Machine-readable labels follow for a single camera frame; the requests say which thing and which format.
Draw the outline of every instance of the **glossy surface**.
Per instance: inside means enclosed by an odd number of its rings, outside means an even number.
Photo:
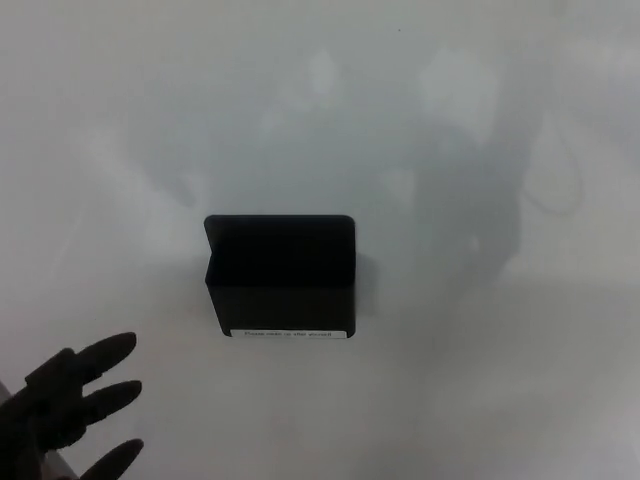
[[[637,478],[633,2],[10,1],[0,376],[135,330],[128,478]],[[210,214],[348,214],[348,341],[223,337]]]

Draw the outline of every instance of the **sticker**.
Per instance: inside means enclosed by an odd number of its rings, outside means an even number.
[[[347,332],[324,330],[231,330],[238,338],[347,338]]]

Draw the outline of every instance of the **robotic hand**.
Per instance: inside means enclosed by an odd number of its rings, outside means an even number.
[[[87,426],[133,402],[142,390],[137,380],[117,383],[86,397],[82,387],[119,364],[135,346],[136,335],[123,333],[79,353],[66,348],[27,376],[27,386],[0,405],[0,478],[40,480],[47,452],[76,443]],[[117,480],[142,447],[139,439],[123,443],[80,480]]]

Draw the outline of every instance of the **black plastic holder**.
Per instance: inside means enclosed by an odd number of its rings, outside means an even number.
[[[206,284],[230,337],[355,333],[356,228],[343,215],[212,215]]]

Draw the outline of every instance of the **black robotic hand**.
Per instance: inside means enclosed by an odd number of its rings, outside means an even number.
[[[87,426],[133,402],[142,390],[122,382],[84,397],[82,387],[133,351],[134,333],[123,333],[79,353],[62,350],[26,377],[27,386],[0,405],[0,478],[40,480],[44,455],[76,443]],[[130,440],[102,457],[80,480],[117,480],[142,450]]]

